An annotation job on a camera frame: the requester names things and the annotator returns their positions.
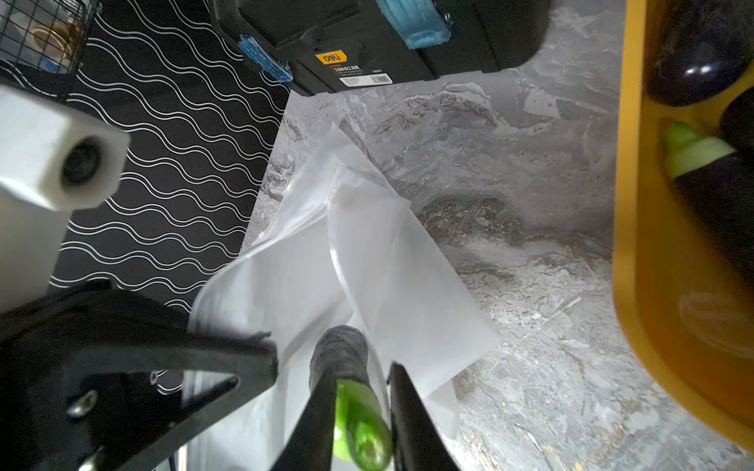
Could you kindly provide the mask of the clear zip-top bag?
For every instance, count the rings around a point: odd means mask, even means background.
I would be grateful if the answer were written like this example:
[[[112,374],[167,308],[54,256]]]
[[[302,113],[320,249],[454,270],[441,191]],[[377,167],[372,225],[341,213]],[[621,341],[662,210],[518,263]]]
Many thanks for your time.
[[[309,398],[309,363],[329,328],[361,330],[379,400],[393,362],[406,367],[433,423],[459,430],[453,378],[497,343],[490,321],[398,196],[344,186],[281,239],[257,245],[214,275],[190,330],[222,338],[267,335],[279,376],[258,398],[188,444],[192,470],[267,470]]]

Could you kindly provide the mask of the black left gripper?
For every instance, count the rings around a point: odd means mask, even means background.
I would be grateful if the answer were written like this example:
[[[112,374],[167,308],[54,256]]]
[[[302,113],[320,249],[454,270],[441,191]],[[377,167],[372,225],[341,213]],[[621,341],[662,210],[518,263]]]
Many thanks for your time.
[[[153,470],[273,386],[261,336],[147,340],[187,324],[106,280],[3,313],[2,469]]]

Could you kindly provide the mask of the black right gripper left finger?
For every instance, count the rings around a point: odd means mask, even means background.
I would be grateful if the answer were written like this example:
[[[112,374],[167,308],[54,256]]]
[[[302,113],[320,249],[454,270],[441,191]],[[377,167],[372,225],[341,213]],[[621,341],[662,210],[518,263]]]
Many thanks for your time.
[[[319,378],[272,471],[329,471],[333,459],[337,378],[332,368]]]

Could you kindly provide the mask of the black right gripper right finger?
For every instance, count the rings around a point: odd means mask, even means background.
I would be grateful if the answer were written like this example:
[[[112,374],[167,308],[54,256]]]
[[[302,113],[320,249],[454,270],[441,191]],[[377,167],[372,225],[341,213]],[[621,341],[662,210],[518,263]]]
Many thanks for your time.
[[[388,385],[394,468],[407,471],[459,471],[402,364],[392,363]]]

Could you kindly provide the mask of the dark purple toy eggplant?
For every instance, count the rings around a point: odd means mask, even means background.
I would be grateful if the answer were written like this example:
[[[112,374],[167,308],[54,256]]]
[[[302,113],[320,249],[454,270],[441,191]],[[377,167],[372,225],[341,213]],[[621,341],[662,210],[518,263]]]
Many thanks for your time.
[[[337,380],[333,453],[361,470],[385,470],[393,456],[393,438],[371,387],[369,348],[364,333],[348,325],[325,331],[309,363],[309,386],[332,372]]]

